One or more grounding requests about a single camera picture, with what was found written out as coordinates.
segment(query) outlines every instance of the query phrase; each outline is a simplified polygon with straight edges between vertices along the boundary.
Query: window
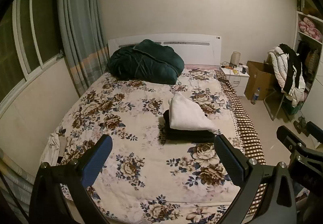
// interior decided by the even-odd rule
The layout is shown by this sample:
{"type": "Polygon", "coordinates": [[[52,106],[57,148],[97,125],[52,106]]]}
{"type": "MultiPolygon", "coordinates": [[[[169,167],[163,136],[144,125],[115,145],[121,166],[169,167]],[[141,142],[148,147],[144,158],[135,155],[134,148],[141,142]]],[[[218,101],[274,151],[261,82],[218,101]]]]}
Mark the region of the window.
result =
{"type": "Polygon", "coordinates": [[[56,0],[14,0],[0,21],[0,117],[61,49],[56,0]]]}

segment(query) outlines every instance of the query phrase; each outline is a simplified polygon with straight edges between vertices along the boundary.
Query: water bottle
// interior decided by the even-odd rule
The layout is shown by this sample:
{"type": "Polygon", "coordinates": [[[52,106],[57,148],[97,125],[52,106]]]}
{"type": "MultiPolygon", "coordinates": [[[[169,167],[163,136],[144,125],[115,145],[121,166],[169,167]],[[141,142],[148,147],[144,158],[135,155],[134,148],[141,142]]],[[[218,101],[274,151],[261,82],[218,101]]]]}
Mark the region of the water bottle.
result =
{"type": "Polygon", "coordinates": [[[255,91],[255,93],[254,93],[254,95],[252,96],[252,99],[251,99],[251,104],[256,104],[256,100],[258,99],[258,97],[259,97],[259,93],[260,93],[260,88],[258,88],[256,91],[255,91]]]}

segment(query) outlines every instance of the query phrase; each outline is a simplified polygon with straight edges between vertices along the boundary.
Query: dark green comforter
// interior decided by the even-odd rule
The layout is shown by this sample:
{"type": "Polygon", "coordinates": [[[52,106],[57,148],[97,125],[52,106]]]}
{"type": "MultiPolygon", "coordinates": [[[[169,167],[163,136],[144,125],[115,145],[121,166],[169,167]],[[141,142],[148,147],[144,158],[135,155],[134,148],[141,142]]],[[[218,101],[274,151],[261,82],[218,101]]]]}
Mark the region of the dark green comforter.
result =
{"type": "Polygon", "coordinates": [[[120,79],[158,84],[175,84],[183,69],[183,59],[170,46],[149,39],[118,49],[108,62],[109,72],[120,79]]]}

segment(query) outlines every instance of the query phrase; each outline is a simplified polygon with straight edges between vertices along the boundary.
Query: pink blanket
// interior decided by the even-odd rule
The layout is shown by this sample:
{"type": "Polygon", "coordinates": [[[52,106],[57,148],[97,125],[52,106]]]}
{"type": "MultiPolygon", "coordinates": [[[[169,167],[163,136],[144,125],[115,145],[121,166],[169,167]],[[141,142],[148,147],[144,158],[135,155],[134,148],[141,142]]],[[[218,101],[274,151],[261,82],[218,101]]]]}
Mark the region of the pink blanket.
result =
{"type": "Polygon", "coordinates": [[[299,21],[298,26],[304,34],[307,34],[317,41],[322,42],[322,33],[317,28],[315,28],[315,24],[307,17],[304,17],[303,21],[299,21]]]}

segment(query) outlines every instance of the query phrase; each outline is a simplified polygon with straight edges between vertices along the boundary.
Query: stack of folded clothes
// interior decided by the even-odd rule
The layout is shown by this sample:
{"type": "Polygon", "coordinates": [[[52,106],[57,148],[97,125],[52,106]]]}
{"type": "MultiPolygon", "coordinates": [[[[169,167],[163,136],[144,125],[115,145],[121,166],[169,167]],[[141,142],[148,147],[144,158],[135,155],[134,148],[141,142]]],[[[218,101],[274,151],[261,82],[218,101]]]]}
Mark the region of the stack of folded clothes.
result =
{"type": "Polygon", "coordinates": [[[169,101],[169,110],[163,114],[165,133],[169,140],[184,140],[196,143],[213,143],[215,125],[200,106],[176,92],[169,101]]]}

